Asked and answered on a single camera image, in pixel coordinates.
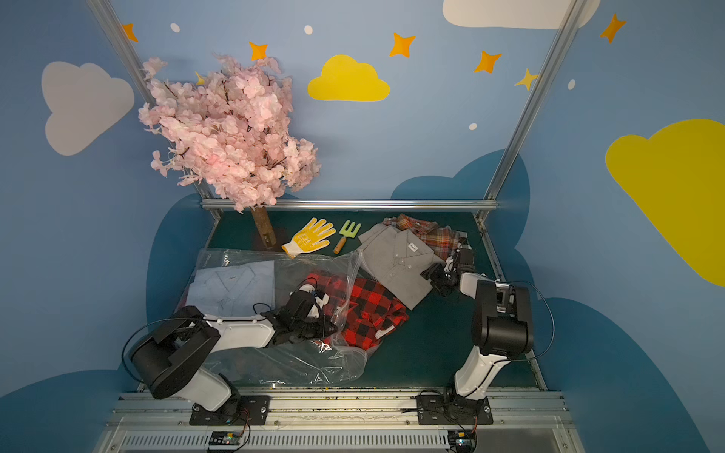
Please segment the red plaid shirt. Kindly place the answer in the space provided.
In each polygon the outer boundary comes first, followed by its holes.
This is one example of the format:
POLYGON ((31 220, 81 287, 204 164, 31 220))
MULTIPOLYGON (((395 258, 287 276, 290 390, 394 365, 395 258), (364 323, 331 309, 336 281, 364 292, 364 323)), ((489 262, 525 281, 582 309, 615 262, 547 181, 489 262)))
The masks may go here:
POLYGON ((418 220, 405 214, 385 218, 383 224, 398 230, 410 230, 441 260, 447 260, 460 245, 468 243, 466 232, 454 230, 450 226, 439 226, 434 221, 418 220))

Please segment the grey button shirt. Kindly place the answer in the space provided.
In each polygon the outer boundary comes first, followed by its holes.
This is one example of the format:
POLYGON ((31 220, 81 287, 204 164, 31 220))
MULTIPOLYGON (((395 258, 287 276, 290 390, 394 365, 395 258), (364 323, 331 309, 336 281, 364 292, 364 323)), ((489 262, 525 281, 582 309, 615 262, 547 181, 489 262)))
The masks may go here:
POLYGON ((362 268, 413 310, 432 290, 423 274, 444 261, 410 230, 377 224, 359 239, 362 268))

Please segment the red black checkered cloth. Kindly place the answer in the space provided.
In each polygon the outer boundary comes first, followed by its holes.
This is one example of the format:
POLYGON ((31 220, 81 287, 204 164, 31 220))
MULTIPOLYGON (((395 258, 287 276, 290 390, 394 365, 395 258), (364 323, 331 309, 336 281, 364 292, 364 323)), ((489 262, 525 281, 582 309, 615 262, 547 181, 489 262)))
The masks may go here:
POLYGON ((340 337, 349 347, 365 351, 375 349, 386 336, 409 320, 405 305, 372 279, 356 277, 349 284, 347 276, 320 271, 311 273, 305 282, 330 297, 323 308, 325 315, 333 315, 338 307, 347 304, 340 337))

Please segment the clear plastic vacuum bag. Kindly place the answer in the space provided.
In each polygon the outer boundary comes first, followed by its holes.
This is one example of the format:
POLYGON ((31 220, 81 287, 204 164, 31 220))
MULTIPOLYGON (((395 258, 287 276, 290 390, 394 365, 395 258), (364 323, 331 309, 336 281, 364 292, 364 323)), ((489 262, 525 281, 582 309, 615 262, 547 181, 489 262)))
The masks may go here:
MULTIPOLYGON (((352 252, 337 257, 303 254, 295 259, 285 253, 235 249, 202 250, 196 261, 199 269, 243 265, 253 262, 274 264, 274 309, 285 305, 291 292, 306 283, 311 273, 320 271, 347 276, 353 283, 359 277, 362 257, 352 252)), ((324 340, 308 340, 297 344, 278 345, 264 349, 238 348, 211 354, 204 364, 211 373, 218 373, 239 386, 338 386, 354 381, 366 367, 367 354, 358 347, 349 347, 340 337, 345 323, 347 304, 332 315, 338 332, 324 340)))

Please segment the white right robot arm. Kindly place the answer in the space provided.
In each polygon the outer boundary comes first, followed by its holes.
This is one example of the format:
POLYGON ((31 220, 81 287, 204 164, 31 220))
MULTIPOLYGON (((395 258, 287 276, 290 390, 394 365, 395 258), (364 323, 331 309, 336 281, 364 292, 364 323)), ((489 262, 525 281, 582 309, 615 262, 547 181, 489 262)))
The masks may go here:
POLYGON ((445 262, 431 265, 421 276, 443 296, 457 292, 473 300, 473 347, 454 375, 453 385, 458 399, 483 400, 498 372, 534 346, 530 290, 477 273, 474 253, 467 245, 456 249, 445 262))

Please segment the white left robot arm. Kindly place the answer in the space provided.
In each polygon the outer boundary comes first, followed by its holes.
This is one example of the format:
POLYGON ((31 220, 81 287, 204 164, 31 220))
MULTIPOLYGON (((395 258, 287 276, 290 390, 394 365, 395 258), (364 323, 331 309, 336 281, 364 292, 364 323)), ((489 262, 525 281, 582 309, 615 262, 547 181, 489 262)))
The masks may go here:
POLYGON ((291 292, 285 305, 253 317, 225 318, 185 306, 148 325, 149 333, 136 345, 124 346, 122 358, 130 360, 153 398, 184 398, 195 413, 231 425, 243 411, 241 396, 228 379, 204 368, 207 358, 238 348, 326 339, 337 332, 332 315, 330 296, 311 284, 291 292))

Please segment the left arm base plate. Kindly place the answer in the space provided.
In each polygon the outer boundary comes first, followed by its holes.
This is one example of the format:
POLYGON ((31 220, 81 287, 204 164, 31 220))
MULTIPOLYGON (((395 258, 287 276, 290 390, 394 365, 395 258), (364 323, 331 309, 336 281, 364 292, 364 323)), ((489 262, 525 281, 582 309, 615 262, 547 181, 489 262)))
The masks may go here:
POLYGON ((269 415, 270 396, 232 396, 216 411, 199 404, 192 407, 191 426, 264 426, 269 415))

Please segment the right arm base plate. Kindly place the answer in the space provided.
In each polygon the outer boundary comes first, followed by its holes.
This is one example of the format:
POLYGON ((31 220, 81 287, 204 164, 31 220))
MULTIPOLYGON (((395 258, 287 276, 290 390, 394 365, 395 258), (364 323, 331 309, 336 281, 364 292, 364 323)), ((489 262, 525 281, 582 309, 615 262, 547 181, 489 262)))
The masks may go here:
POLYGON ((471 400, 453 396, 447 400, 436 393, 424 393, 415 398, 416 415, 421 425, 493 425, 494 418, 488 398, 471 400))

